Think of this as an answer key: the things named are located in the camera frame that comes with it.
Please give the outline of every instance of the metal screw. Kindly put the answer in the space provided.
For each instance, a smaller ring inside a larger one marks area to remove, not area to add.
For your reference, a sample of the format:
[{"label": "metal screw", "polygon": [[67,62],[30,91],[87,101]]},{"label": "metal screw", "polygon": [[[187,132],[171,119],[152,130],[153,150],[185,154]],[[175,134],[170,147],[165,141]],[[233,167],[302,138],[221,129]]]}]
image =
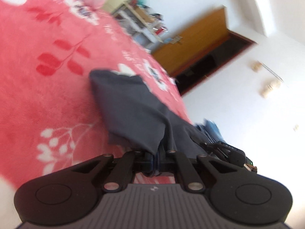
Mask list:
[{"label": "metal screw", "polygon": [[201,190],[203,189],[203,185],[201,183],[189,183],[188,188],[190,190]]},{"label": "metal screw", "polygon": [[112,154],[111,153],[106,153],[106,154],[103,154],[104,157],[112,157]]},{"label": "metal screw", "polygon": [[117,183],[106,183],[104,189],[106,190],[117,190],[120,186]]}]

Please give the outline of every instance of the dark gray fabric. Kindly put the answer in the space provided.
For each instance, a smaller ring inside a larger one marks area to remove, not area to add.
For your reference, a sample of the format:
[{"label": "dark gray fabric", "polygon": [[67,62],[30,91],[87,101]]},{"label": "dark gray fabric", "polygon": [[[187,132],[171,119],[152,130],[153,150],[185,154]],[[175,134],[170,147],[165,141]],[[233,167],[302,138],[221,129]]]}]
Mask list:
[{"label": "dark gray fabric", "polygon": [[162,141],[166,151],[182,151],[190,158],[206,154],[190,136],[209,143],[207,136],[171,112],[139,76],[93,70],[89,77],[110,144],[143,149],[155,155]]}]

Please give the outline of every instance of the bed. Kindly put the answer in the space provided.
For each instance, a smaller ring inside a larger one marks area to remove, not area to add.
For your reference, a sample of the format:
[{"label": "bed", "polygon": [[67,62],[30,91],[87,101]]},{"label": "bed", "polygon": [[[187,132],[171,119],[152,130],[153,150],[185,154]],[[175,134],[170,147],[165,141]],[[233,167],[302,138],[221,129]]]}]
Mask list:
[{"label": "bed", "polygon": [[[174,80],[102,10],[80,0],[0,0],[0,228],[16,226],[14,191],[24,182],[104,153],[107,130],[88,74],[140,75],[186,121]],[[170,177],[136,183],[170,183]]]}]

